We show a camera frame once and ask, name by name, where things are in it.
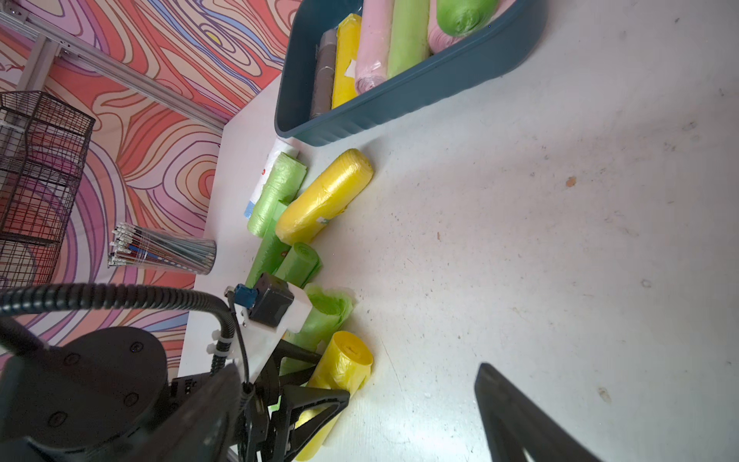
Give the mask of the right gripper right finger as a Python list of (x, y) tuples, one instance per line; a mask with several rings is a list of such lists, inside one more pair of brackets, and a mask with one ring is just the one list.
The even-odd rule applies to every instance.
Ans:
[(475, 398), (494, 461), (598, 459), (489, 363), (479, 367)]

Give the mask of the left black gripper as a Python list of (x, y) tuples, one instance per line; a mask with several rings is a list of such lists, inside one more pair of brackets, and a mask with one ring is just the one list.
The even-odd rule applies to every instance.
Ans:
[(271, 416), (271, 461), (310, 461), (350, 401), (346, 390), (300, 386), (319, 361), (320, 354), (281, 340), (255, 385), (234, 366), (206, 377), (167, 420), (174, 425), (167, 460), (259, 461), (268, 424), (261, 398), (278, 404), (281, 396)]

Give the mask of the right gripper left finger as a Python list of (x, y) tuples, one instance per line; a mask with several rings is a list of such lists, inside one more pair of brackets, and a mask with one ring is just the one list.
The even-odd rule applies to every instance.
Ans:
[(211, 377), (127, 461), (225, 461), (238, 421), (238, 368)]

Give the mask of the grey trash bag roll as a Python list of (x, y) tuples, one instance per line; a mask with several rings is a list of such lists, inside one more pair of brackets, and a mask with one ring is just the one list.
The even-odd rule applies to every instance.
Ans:
[(331, 110), (336, 52), (337, 31), (329, 29), (321, 36), (319, 42), (310, 119), (320, 117)]

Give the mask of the thin pink trash bag roll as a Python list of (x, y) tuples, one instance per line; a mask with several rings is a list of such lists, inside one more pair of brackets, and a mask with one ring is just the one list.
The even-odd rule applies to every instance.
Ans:
[(388, 80), (388, 57), (393, 20), (393, 0), (363, 2), (362, 26), (355, 69), (355, 88), (365, 94)]

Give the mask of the teal plastic storage box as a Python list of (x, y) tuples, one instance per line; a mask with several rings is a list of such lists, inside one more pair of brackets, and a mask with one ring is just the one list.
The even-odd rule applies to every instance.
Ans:
[(506, 75), (534, 51), (548, 21), (548, 2), (516, 1), (471, 38), (313, 119), (310, 109), (321, 35), (360, 9), (358, 1), (301, 3), (275, 108), (279, 137), (327, 146)]

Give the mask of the light green roll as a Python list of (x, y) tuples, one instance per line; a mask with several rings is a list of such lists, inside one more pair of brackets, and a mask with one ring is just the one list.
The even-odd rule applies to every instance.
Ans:
[(467, 36), (486, 25), (499, 5), (498, 0), (438, 0), (437, 23), (449, 36)]

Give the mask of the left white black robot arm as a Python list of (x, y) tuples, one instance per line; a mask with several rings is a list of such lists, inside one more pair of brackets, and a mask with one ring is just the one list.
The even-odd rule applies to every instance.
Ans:
[[(311, 388), (319, 356), (271, 334), (263, 346), (223, 298), (140, 285), (57, 284), (1, 294), (1, 457), (5, 461), (292, 461), (349, 404)], [(196, 311), (219, 322), (208, 371), (170, 378), (151, 333), (128, 326), (49, 346), (23, 314), (113, 309)], [(265, 363), (257, 360), (263, 350)], [(285, 359), (308, 369), (281, 375)]]

